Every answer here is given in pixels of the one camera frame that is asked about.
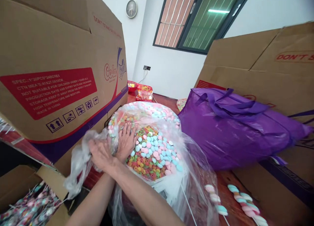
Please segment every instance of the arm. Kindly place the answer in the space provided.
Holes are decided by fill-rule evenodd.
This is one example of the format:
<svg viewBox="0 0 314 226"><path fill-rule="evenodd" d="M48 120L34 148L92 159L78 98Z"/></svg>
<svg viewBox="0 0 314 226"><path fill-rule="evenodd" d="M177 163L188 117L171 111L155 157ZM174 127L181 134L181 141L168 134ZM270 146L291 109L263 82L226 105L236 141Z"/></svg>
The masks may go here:
<svg viewBox="0 0 314 226"><path fill-rule="evenodd" d="M136 129L133 129L133 132L130 134L131 126L129 126L129 133L127 135L126 130L128 126L128 124L125 125L125 135L123 137L122 132L119 134L121 139L119 138L116 160L120 161L121 165L133 150L137 140L137 137L134 137ZM102 152L104 149L109 150L107 140L90 140L88 145L93 156L98 155L98 152ZM98 159L95 160L92 158L92 161L97 165ZM84 201L75 210L66 226L99 226L107 209L114 184L114 179L109 174L104 173Z"/></svg>
<svg viewBox="0 0 314 226"><path fill-rule="evenodd" d="M124 143L124 135L129 135L130 129L129 127L126 129L125 126L123 133L119 133L119 142ZM184 225L166 200L133 174L116 157L113 157L108 148L91 148L91 152L97 167L109 174L119 184L147 225Z"/></svg>

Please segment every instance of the fluorescent light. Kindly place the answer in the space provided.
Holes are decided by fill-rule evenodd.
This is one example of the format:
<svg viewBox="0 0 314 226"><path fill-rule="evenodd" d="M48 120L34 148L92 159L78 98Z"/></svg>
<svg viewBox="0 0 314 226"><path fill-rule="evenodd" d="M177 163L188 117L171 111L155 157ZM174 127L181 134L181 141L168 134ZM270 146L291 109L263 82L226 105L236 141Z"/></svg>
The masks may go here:
<svg viewBox="0 0 314 226"><path fill-rule="evenodd" d="M209 9L208 12L215 12L215 13L229 13L229 11L223 11L223 10L214 10L214 9Z"/></svg>

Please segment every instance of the hand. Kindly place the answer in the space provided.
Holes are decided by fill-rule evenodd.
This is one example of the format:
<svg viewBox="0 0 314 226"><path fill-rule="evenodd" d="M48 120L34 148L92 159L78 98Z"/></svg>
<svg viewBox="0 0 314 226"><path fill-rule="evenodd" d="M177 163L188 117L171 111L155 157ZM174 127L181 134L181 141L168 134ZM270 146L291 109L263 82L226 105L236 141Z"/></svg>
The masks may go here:
<svg viewBox="0 0 314 226"><path fill-rule="evenodd" d="M135 142L138 139L137 136L135 137L138 126L136 125L132 130L131 128L131 123L125 123L123 130L120 130L119 132L118 151L115 157L118 158L118 160L122 163L125 162L128 156L131 154L132 150L134 149Z"/></svg>
<svg viewBox="0 0 314 226"><path fill-rule="evenodd" d="M92 153L92 162L102 171L106 172L113 165L114 157L111 155L107 140L90 140L89 149Z"/></svg>

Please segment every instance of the purple bag handle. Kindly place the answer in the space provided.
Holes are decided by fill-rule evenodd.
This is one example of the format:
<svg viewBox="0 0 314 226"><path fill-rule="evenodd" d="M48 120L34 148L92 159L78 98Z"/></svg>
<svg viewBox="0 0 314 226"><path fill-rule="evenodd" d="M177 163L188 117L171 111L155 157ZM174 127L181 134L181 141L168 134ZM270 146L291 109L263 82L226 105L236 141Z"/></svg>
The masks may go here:
<svg viewBox="0 0 314 226"><path fill-rule="evenodd" d="M241 102L238 99L232 98L230 97L230 95L233 91L233 89L228 89L226 93L217 100L215 100L213 94L204 93L196 102L196 106L199 106L202 102L208 99L209 106L212 108L217 116L237 121L254 121L259 114L262 114L269 108L269 106L256 101ZM220 100L223 100L227 97L236 100L237 102L239 102L239 104L219 104Z"/></svg>

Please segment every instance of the forearm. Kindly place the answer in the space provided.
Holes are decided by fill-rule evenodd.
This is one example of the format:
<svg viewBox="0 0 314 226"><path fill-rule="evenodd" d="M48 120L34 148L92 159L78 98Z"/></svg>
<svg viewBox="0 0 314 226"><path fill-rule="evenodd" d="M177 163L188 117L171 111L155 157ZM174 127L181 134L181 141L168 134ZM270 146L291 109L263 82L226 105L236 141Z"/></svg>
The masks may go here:
<svg viewBox="0 0 314 226"><path fill-rule="evenodd" d="M75 210L66 226L99 226L107 209L114 183L114 179L104 173Z"/></svg>
<svg viewBox="0 0 314 226"><path fill-rule="evenodd" d="M148 224L184 225L164 198L117 159L107 172L119 184L135 208L140 211L143 220L149 220Z"/></svg>

